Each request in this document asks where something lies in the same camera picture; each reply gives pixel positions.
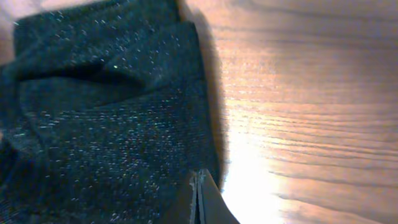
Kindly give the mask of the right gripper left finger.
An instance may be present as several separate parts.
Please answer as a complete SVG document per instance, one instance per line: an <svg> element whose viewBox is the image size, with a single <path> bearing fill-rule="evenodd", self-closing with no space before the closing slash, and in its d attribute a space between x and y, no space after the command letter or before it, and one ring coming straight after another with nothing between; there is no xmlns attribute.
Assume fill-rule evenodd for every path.
<svg viewBox="0 0 398 224"><path fill-rule="evenodd" d="M197 223L197 173L190 172L180 186L176 198L161 218L161 224Z"/></svg>

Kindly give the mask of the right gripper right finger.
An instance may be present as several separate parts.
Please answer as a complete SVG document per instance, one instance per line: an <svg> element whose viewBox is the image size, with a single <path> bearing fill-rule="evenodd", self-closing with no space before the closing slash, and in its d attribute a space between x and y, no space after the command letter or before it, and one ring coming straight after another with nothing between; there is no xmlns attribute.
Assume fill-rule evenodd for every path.
<svg viewBox="0 0 398 224"><path fill-rule="evenodd" d="M239 224L207 169L198 173L197 195L200 224Z"/></svg>

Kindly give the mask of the black velvet garment with buttons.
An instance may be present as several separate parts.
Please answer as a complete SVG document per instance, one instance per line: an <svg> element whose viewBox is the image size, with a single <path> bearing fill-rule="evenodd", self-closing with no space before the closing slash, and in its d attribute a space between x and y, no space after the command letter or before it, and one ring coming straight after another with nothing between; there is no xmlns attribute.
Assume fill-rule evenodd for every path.
<svg viewBox="0 0 398 224"><path fill-rule="evenodd" d="M154 223L220 176L194 23L172 0L19 19L1 67L1 222Z"/></svg>

